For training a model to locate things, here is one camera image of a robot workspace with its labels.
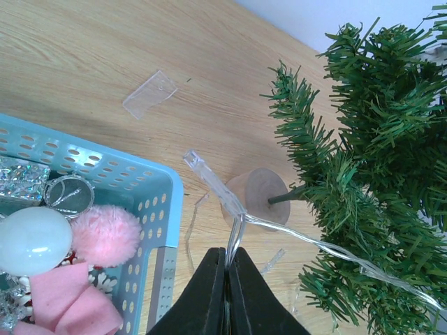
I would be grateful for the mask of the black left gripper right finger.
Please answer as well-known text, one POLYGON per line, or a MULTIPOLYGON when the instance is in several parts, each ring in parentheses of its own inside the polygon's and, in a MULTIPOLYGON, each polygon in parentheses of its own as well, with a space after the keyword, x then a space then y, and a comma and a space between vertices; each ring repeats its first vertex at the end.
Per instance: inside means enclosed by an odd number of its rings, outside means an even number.
POLYGON ((228 280, 231 334, 309 333, 275 297, 244 248, 237 250, 228 280))

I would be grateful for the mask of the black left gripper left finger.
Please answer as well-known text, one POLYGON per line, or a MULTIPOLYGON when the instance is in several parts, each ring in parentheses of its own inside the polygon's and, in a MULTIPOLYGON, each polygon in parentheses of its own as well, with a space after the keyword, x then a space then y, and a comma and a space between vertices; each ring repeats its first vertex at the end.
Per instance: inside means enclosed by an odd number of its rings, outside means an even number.
POLYGON ((153 335, 217 335, 224 330, 225 249, 210 248, 153 335))

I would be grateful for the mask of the clear plastic battery box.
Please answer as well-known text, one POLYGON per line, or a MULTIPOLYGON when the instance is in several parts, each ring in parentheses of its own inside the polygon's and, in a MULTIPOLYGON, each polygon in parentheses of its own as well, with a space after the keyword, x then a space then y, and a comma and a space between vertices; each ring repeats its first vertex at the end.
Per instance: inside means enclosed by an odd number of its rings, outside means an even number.
POLYGON ((150 108, 166 101, 176 91, 175 83, 158 70, 124 99, 122 107, 136 119, 141 119, 150 108))

